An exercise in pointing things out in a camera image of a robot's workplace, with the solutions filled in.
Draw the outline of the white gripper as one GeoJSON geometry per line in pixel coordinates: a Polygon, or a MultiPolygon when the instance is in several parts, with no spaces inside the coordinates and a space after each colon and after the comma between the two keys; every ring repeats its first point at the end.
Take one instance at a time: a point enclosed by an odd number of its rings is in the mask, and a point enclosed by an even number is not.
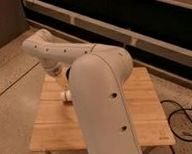
{"type": "Polygon", "coordinates": [[[51,77],[57,77],[57,83],[61,86],[63,92],[68,91],[69,83],[67,80],[67,70],[62,66],[62,63],[55,60],[41,60],[41,65],[45,69],[45,72],[51,77]]]}

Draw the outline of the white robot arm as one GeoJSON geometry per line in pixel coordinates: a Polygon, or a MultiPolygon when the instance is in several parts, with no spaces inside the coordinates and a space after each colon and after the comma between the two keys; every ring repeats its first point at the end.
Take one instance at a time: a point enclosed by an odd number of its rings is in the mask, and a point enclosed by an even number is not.
{"type": "Polygon", "coordinates": [[[133,59],[119,46],[98,43],[59,43],[41,29],[23,42],[24,52],[41,60],[45,71],[57,76],[70,67],[71,99],[88,154],[143,154],[123,84],[130,77],[133,59]]]}

